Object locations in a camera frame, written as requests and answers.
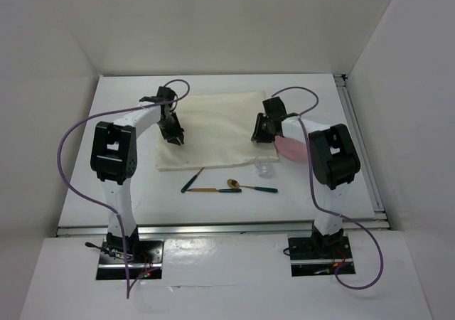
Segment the clear drinking glass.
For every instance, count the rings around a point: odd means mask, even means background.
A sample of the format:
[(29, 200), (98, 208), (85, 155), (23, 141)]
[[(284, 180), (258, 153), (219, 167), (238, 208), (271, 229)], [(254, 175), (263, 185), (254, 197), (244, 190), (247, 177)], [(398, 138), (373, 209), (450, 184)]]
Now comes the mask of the clear drinking glass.
[(274, 174), (273, 161), (268, 156), (256, 156), (255, 171), (259, 177), (271, 178)]

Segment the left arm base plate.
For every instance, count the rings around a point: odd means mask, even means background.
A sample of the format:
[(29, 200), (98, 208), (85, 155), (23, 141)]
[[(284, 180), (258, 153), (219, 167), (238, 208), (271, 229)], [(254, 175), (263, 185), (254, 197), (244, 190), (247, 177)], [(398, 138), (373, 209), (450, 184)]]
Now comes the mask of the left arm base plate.
[[(98, 247), (100, 250), (97, 265), (97, 281), (125, 280), (123, 252), (110, 249), (107, 241), (103, 240)], [(140, 241), (135, 254), (128, 254), (128, 269), (131, 281), (136, 279), (161, 279), (163, 273), (163, 240)]]

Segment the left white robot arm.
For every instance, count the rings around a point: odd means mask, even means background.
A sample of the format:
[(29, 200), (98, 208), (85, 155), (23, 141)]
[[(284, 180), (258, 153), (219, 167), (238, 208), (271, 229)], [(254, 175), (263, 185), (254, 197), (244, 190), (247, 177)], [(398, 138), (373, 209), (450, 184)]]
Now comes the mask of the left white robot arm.
[(138, 110), (95, 127), (90, 167), (101, 181), (106, 204), (116, 210), (109, 215), (107, 247), (124, 262), (135, 261), (141, 247), (131, 200), (131, 179), (138, 166), (137, 139), (156, 124), (165, 141), (184, 144), (176, 99), (174, 90), (161, 86), (156, 95), (140, 99)]

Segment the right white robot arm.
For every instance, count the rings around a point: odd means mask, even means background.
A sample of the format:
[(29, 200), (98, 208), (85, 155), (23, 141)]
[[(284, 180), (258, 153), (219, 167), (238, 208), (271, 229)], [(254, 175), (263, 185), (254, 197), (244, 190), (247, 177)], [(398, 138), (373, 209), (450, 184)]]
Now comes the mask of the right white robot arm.
[(310, 192), (315, 198), (315, 182), (323, 189), (323, 202), (317, 205), (308, 239), (289, 246), (295, 258), (327, 257), (343, 241), (343, 209), (346, 194), (360, 171), (360, 159), (344, 124), (333, 126), (303, 120), (289, 114), (279, 97), (262, 102), (264, 112), (257, 115), (251, 140), (273, 143), (285, 158), (310, 164)]

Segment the cream cloth napkin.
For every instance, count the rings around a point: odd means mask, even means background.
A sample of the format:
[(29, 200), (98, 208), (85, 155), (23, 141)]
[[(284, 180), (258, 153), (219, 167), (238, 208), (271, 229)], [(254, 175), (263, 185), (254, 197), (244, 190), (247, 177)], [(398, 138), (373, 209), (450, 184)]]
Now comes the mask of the cream cloth napkin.
[(184, 144), (169, 144), (159, 137), (156, 169), (187, 171), (245, 166), (254, 163), (258, 156), (277, 162), (273, 144), (251, 141), (265, 98), (263, 91), (187, 96), (176, 108), (184, 129)]

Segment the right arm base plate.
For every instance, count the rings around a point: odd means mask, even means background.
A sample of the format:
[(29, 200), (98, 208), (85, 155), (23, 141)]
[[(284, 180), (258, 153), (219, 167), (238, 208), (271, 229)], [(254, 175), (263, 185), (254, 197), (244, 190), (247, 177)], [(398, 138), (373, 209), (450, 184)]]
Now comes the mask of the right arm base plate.
[(316, 277), (339, 274), (355, 274), (353, 254), (349, 239), (343, 236), (338, 244), (315, 249), (310, 238), (288, 238), (283, 253), (290, 259), (292, 277)]

